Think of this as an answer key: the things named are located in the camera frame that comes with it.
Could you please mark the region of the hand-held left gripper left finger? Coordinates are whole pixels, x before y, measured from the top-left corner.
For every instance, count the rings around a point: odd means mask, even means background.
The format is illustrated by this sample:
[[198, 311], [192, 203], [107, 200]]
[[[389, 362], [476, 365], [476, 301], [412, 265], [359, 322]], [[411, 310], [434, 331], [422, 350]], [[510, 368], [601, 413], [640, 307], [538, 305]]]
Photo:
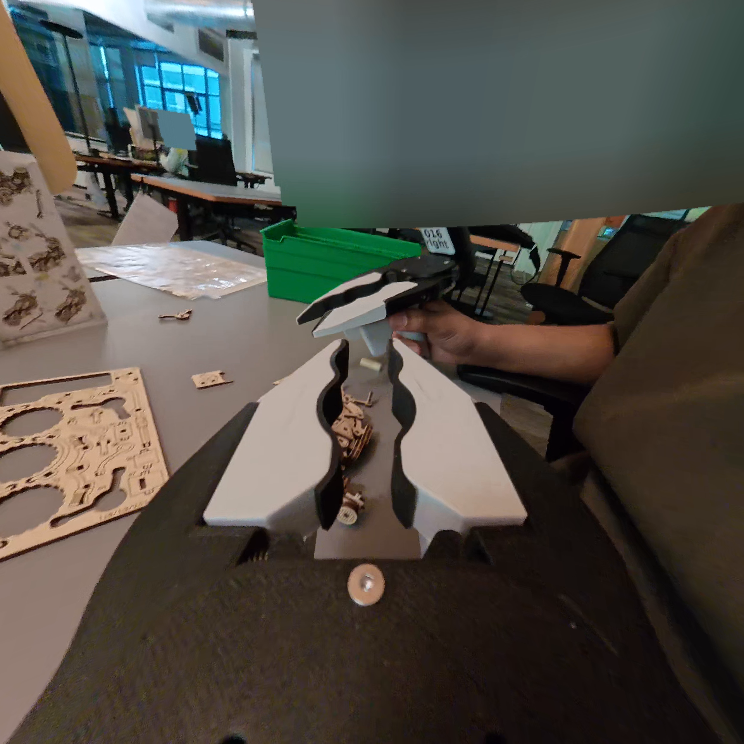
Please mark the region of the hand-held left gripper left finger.
[[339, 418], [349, 344], [334, 340], [260, 398], [203, 513], [211, 527], [307, 538], [329, 530], [344, 494]]

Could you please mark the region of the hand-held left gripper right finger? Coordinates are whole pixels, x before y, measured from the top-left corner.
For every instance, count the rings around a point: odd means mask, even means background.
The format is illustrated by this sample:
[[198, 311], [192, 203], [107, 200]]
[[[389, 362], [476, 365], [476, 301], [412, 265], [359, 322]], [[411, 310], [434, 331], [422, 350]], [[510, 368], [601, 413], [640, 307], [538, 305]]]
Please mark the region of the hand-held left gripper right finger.
[[521, 526], [527, 511], [486, 424], [498, 419], [402, 341], [388, 344], [394, 442], [391, 503], [425, 550], [440, 532]]

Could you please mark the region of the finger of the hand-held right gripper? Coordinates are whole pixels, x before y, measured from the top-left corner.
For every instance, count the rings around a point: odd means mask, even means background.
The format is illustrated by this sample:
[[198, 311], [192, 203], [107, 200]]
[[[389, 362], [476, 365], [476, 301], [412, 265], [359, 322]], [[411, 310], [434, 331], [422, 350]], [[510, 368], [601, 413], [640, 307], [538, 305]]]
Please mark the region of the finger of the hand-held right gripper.
[[351, 339], [359, 337], [372, 357], [380, 357], [386, 353], [392, 337], [392, 329], [386, 320], [386, 302], [414, 289], [417, 289], [417, 284], [385, 284], [370, 295], [331, 310], [315, 326], [312, 335], [322, 338], [343, 332]]
[[324, 319], [331, 310], [349, 304], [351, 301], [372, 294], [385, 284], [401, 284], [400, 282], [388, 283], [386, 275], [381, 272], [372, 271], [361, 274], [335, 289], [322, 295], [313, 301], [297, 318], [298, 325], [306, 324], [314, 320], [319, 322]]

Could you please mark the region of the wooden motorcycle model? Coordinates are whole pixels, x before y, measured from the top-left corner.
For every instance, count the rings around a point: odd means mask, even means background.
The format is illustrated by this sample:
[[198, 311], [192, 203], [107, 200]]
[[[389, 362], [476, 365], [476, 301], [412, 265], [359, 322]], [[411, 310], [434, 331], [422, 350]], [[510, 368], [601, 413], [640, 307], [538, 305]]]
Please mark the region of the wooden motorcycle model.
[[336, 522], [346, 527], [358, 525], [366, 506], [364, 488], [349, 475], [371, 443], [374, 427], [370, 409], [376, 399], [372, 389], [367, 396], [358, 397], [341, 389], [341, 413], [332, 424], [332, 431], [341, 449], [341, 507]]

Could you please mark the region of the wooden sheet with round holes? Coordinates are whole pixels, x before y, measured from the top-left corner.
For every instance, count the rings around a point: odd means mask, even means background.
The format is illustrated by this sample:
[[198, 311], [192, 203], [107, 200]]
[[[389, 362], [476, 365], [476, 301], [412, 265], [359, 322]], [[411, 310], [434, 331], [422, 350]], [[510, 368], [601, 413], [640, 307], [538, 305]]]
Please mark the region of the wooden sheet with round holes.
[[50, 460], [2, 476], [2, 503], [52, 489], [38, 525], [2, 528], [2, 562], [143, 510], [169, 478], [136, 367], [2, 385], [2, 458], [32, 448]]

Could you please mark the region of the grey desk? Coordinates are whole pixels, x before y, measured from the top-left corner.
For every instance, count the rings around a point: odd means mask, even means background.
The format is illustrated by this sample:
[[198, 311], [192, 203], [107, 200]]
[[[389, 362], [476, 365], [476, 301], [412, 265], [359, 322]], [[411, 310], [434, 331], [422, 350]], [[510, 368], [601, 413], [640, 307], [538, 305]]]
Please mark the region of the grey desk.
[[[369, 635], [377, 609], [350, 600], [332, 561], [270, 556], [239, 563], [248, 533], [200, 536], [203, 506], [182, 526], [167, 510], [206, 468], [184, 464], [274, 377], [322, 347], [299, 306], [258, 286], [185, 306], [124, 280], [94, 284], [107, 326], [2, 351], [2, 383], [139, 367], [177, 494], [2, 563], [2, 742], [496, 742], [470, 679], [439, 682], [383, 664]], [[221, 370], [231, 384], [197, 389]]]

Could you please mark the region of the person's right hand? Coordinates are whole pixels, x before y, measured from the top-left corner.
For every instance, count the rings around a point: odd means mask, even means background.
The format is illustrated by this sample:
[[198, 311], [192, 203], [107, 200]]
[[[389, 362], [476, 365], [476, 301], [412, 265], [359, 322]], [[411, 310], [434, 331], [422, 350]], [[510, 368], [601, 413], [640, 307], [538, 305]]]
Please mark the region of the person's right hand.
[[447, 365], [494, 366], [501, 360], [494, 327], [436, 301], [387, 318], [398, 343], [423, 358]]

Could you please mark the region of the green plastic bin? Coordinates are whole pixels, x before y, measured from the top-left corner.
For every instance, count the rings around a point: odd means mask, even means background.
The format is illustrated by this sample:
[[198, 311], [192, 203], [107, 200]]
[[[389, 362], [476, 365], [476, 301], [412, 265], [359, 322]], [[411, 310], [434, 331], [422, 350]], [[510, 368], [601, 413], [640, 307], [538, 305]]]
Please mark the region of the green plastic bin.
[[341, 228], [304, 228], [292, 219], [261, 231], [269, 297], [311, 303], [355, 276], [421, 255], [419, 243]]

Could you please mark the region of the wooden top office table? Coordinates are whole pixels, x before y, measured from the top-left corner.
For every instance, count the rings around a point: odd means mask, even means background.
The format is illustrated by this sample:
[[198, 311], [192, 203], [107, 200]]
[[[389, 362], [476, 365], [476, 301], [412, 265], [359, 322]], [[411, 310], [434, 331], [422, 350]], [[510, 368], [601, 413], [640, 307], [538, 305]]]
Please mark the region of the wooden top office table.
[[296, 208], [284, 205], [281, 191], [274, 188], [243, 188], [142, 173], [134, 173], [131, 178], [143, 188], [176, 200], [178, 235], [181, 241], [194, 239], [193, 220], [189, 212], [189, 205], [192, 203], [230, 205], [236, 207], [241, 214], [249, 214], [260, 206], [275, 212], [279, 221], [296, 218]]

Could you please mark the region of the clear plastic bag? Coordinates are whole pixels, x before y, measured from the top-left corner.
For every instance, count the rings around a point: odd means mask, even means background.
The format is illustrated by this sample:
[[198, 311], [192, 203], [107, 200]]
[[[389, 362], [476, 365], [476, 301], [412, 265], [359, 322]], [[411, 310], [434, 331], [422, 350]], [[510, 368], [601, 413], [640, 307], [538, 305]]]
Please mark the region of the clear plastic bag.
[[79, 248], [85, 268], [188, 300], [218, 300], [267, 283], [264, 268], [180, 245]]

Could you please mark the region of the person's olive sweater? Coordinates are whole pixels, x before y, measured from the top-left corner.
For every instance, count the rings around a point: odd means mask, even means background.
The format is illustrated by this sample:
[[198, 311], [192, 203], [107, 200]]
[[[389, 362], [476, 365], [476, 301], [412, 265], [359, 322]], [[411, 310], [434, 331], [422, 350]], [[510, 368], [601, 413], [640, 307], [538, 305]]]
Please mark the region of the person's olive sweater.
[[618, 303], [615, 360], [574, 420], [582, 498], [683, 689], [742, 742], [743, 206], [672, 237]]

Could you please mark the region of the white leaning sheet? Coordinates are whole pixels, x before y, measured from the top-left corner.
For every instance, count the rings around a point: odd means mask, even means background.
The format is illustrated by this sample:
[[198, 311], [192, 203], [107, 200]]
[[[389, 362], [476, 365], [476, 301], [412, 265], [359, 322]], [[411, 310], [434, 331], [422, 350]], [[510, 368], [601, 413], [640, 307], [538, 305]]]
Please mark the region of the white leaning sheet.
[[146, 193], [139, 193], [110, 245], [165, 245], [172, 241], [178, 228], [177, 213]]

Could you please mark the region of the printed instruction booklet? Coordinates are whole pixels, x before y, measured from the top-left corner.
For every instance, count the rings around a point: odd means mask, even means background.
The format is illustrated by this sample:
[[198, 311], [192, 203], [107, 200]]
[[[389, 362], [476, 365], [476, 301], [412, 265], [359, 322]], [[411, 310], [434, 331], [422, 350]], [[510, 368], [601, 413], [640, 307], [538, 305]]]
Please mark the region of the printed instruction booklet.
[[38, 163], [3, 150], [2, 349], [106, 323]]

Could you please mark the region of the black floor lamp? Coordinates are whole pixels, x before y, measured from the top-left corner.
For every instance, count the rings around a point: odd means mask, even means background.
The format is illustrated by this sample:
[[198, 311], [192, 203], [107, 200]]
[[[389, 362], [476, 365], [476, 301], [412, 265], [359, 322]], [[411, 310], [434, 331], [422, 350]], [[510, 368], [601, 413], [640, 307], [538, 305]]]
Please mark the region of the black floor lamp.
[[69, 40], [80, 41], [84, 39], [84, 36], [76, 28], [71, 28], [70, 26], [67, 26], [67, 25], [64, 25], [58, 22], [50, 21], [48, 19], [40, 20], [40, 25], [47, 31], [51, 33], [56, 33], [57, 35], [59, 35], [62, 40], [63, 49], [65, 52], [65, 58], [67, 60], [67, 64], [69, 67], [69, 73], [70, 73], [71, 81], [73, 85], [74, 97], [75, 97], [75, 100], [77, 103], [77, 109], [79, 112], [80, 123], [83, 129], [83, 137], [86, 142], [87, 155], [92, 155], [91, 137], [89, 133], [88, 123], [86, 120], [86, 114], [85, 114], [84, 107], [83, 107], [82, 95], [81, 95], [81, 91], [80, 91], [79, 83], [78, 83], [78, 76], [74, 68], [74, 63], [72, 61], [72, 55], [71, 55], [71, 50], [70, 50], [70, 45], [69, 45]]

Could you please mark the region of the tan edged panel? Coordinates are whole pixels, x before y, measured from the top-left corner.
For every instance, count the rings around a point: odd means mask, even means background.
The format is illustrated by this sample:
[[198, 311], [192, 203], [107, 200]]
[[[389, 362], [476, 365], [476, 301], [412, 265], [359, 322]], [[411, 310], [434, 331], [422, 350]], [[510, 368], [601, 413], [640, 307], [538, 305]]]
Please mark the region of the tan edged panel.
[[1, 90], [53, 195], [78, 176], [77, 160], [45, 94], [10, 15], [1, 8]]

